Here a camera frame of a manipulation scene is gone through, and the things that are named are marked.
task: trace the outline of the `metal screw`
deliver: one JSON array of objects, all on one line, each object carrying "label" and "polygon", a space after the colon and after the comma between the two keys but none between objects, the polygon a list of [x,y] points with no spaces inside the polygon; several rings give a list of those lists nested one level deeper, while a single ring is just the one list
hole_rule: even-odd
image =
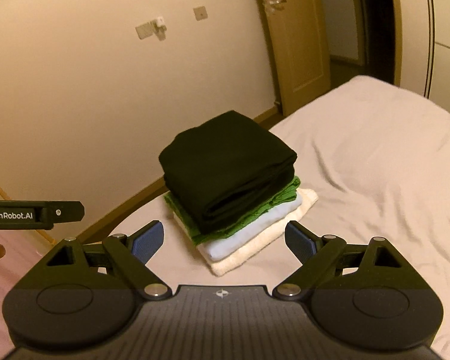
[{"label": "metal screw", "polygon": [[164,286],[163,284],[160,283],[149,284],[147,285],[147,287],[145,287],[145,294],[153,297],[165,295],[167,291],[168,291],[167,286]]},{"label": "metal screw", "polygon": [[277,287],[277,291],[281,295],[285,296],[295,296],[300,293],[302,289],[296,284],[285,283]]}]

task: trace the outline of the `white crosshair logo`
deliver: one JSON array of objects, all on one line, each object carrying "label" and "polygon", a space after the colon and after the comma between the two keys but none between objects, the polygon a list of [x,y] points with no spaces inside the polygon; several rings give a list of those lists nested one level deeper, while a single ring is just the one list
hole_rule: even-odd
[{"label": "white crosshair logo", "polygon": [[227,290],[224,290],[224,289],[220,289],[220,290],[218,290],[217,292],[215,292],[215,294],[216,294],[218,297],[221,297],[221,298],[223,299],[223,298],[225,298],[228,294],[230,294],[230,292],[228,292]]}]

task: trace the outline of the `triangular cutout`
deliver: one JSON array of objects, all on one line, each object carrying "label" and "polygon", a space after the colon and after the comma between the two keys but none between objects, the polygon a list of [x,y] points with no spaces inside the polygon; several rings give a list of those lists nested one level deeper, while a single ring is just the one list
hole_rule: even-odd
[{"label": "triangular cutout", "polygon": [[386,247],[379,247],[377,249],[377,259],[375,260],[376,266],[387,266],[390,268],[400,268],[400,263]]},{"label": "triangular cutout", "polygon": [[73,261],[73,249],[71,246],[64,246],[48,262],[48,266],[70,266]]}]

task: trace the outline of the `dark doorway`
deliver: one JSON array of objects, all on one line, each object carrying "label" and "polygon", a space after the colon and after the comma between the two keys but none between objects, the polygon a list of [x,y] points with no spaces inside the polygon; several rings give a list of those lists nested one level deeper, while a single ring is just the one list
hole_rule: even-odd
[{"label": "dark doorway", "polygon": [[395,76],[395,17],[393,0],[362,0],[366,74],[387,83]]}]

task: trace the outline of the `light blue folded garment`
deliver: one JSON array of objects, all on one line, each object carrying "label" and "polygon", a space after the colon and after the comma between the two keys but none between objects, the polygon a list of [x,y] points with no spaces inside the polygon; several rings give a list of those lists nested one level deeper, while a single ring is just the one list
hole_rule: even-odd
[{"label": "light blue folded garment", "polygon": [[285,218],[292,211],[295,211],[302,204],[303,198],[299,193],[292,202],[286,202],[272,207],[265,214],[260,215],[252,223],[246,225],[243,229],[234,233],[228,238],[215,239],[204,242],[201,246],[202,252],[207,254],[212,261],[218,261],[231,255],[234,251],[240,249],[252,238],[260,234],[266,228],[270,227],[279,220]]}]

